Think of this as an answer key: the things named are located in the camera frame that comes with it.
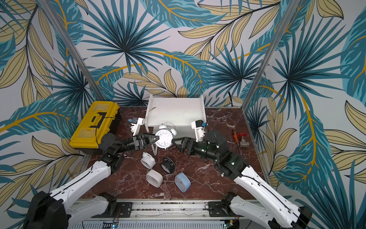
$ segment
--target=toolbox lid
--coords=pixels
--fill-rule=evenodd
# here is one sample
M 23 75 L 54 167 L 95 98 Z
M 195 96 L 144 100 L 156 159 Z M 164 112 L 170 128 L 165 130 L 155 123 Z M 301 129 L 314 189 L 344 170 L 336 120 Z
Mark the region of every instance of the toolbox lid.
M 109 132 L 119 106 L 111 101 L 95 101 L 71 137 L 74 148 L 98 148 L 102 137 Z

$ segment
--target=clock face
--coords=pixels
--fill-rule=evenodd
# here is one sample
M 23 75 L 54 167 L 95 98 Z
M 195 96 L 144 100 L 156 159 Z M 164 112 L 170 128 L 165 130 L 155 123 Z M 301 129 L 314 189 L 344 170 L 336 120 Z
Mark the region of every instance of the clock face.
M 159 136 L 159 140 L 156 142 L 156 145 L 160 148 L 168 148 L 172 145 L 173 135 L 168 130 L 159 130 L 156 134 Z

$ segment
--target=metal pole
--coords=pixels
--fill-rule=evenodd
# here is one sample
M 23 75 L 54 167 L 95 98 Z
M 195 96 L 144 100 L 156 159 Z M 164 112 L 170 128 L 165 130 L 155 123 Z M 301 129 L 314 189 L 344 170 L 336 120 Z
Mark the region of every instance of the metal pole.
M 276 51 L 276 48 L 282 38 L 282 35 L 285 33 L 286 28 L 287 28 L 288 24 L 290 23 L 292 16 L 294 15 L 296 7 L 299 5 L 299 2 L 300 2 L 300 0 L 290 0 L 289 4 L 280 20 L 280 23 L 277 27 L 277 31 L 272 38 L 272 41 L 268 47 L 267 52 L 264 55 L 262 63 L 259 66 L 257 73 L 255 74 L 252 85 L 249 88 L 247 95 L 245 96 L 245 99 L 244 99 L 244 102 L 242 105 L 243 112 L 246 110 L 250 99 L 252 98 L 255 90 L 257 89 L 257 86 L 262 78 L 262 75 L 264 74 L 264 70 L 266 69 L 268 62 L 269 62 L 270 58 L 272 57 L 273 53 Z
M 81 72 L 83 73 L 85 79 L 88 81 L 91 89 L 93 89 L 96 97 L 100 101 L 105 101 L 103 94 L 100 92 L 97 84 L 95 83 L 88 67 L 86 66 L 83 58 L 81 57 L 79 51 L 76 49 L 74 42 L 72 41 L 69 33 L 63 26 L 61 18 L 57 16 L 57 12 L 55 8 L 51 5 L 51 1 L 49 0 L 38 0 L 41 5 L 41 8 L 45 12 L 46 16 L 50 20 L 51 24 L 53 25 L 55 31 L 60 36 L 61 40 L 64 42 L 66 48 L 68 49 L 69 53 L 75 60 L 76 64 L 79 66 Z

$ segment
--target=screwdriver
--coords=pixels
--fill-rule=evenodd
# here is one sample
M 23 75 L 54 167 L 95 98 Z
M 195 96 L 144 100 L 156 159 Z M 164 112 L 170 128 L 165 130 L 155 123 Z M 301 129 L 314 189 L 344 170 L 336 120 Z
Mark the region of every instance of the screwdriver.
M 242 151 L 240 149 L 240 146 L 239 146 L 238 135 L 236 134 L 236 131 L 235 130 L 232 131 L 232 135 L 234 136 L 235 142 L 238 144 L 238 148 L 239 148 L 240 155 L 243 155 L 242 154 Z

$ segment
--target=orange screwdriver handle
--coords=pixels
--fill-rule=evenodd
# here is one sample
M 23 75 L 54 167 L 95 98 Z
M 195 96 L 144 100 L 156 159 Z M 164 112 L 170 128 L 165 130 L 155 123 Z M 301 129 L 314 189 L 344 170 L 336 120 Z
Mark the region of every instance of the orange screwdriver handle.
M 239 142 L 238 135 L 236 134 L 235 130 L 232 131 L 232 135 L 234 136 L 235 142 L 238 143 Z

